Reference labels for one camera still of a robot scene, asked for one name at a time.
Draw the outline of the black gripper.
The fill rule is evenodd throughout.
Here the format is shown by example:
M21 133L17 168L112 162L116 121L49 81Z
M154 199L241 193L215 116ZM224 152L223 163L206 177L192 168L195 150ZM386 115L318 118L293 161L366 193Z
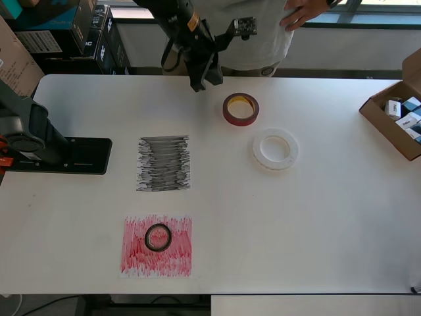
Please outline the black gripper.
M190 86L195 92L206 90L205 76L213 86L223 83L216 43L210 32L184 32L182 48Z

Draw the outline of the person left hand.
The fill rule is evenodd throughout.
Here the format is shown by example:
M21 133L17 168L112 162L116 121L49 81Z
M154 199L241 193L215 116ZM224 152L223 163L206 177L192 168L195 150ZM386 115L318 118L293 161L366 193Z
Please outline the person left hand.
M280 21L280 26L283 26L286 31L292 32L308 20L329 10L330 6L326 0L289 0L284 9L291 11L291 14Z

